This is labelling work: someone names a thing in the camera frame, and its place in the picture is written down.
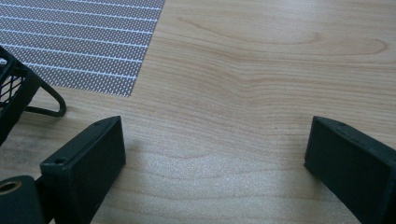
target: black mesh basket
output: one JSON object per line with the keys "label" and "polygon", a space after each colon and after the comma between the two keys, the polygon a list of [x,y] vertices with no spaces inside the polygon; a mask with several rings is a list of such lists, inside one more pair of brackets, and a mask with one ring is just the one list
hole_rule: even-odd
{"label": "black mesh basket", "polygon": [[[18,122],[23,111],[62,117],[66,103],[62,96],[31,69],[0,47],[0,146]],[[29,106],[39,88],[59,103],[59,111]]]}

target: screw hole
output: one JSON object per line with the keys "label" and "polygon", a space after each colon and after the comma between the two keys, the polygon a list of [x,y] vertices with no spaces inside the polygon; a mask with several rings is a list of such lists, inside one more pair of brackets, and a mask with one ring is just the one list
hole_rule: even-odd
{"label": "screw hole", "polygon": [[64,164],[65,161],[66,161],[65,158],[56,159],[55,160],[55,164],[62,165],[62,164]]}
{"label": "screw hole", "polygon": [[0,195],[8,194],[22,185],[21,181],[10,181],[0,186]]}

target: wood grain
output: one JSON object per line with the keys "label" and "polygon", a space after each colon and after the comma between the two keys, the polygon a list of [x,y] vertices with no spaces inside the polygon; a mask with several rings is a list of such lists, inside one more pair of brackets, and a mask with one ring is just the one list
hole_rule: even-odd
{"label": "wood grain", "polygon": [[167,0],[132,96],[56,88],[66,116],[25,113],[0,179],[121,115],[127,165],[93,223],[359,223],[304,152],[314,115],[396,147],[395,24],[391,0]]}

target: black plastic bracket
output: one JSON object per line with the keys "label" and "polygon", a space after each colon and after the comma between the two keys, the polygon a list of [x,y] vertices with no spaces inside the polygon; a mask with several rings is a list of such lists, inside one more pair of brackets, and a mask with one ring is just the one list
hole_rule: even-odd
{"label": "black plastic bracket", "polygon": [[345,123],[314,117],[305,167],[361,223],[396,223],[394,149]]}
{"label": "black plastic bracket", "polygon": [[[40,87],[58,102],[59,111],[29,106]],[[62,117],[66,112],[66,103],[35,72],[0,47],[0,146],[6,141],[23,111]]]}
{"label": "black plastic bracket", "polygon": [[120,117],[95,122],[27,175],[0,182],[0,223],[90,223],[125,164]]}

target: gray mesh mat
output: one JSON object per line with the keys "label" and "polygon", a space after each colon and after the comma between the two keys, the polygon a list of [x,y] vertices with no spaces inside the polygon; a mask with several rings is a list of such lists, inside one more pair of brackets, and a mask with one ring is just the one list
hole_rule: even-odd
{"label": "gray mesh mat", "polygon": [[164,0],[0,0],[0,45],[51,85],[131,94]]}

